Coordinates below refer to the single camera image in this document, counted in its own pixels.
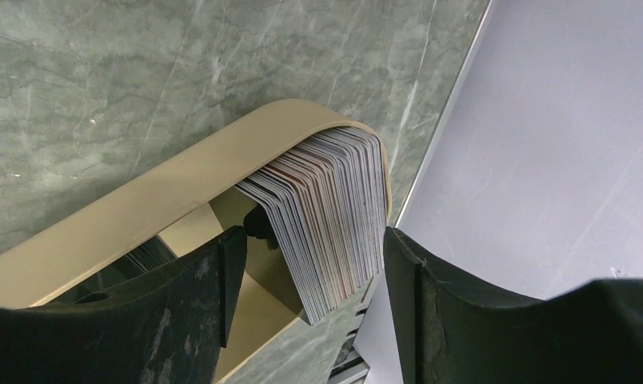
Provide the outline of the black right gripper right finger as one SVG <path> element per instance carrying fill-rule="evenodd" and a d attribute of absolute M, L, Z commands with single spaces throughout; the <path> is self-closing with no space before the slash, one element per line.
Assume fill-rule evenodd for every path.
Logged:
<path fill-rule="evenodd" d="M 643 383 L 643 279 L 596 279 L 540 300 L 395 228 L 384 259 L 407 383 Z"/>

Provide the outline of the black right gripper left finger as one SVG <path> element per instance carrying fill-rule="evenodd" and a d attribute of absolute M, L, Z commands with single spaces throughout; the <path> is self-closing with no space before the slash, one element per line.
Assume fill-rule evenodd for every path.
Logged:
<path fill-rule="evenodd" d="M 0 383 L 210 383 L 246 266 L 232 226 L 75 303 L 0 308 Z"/>

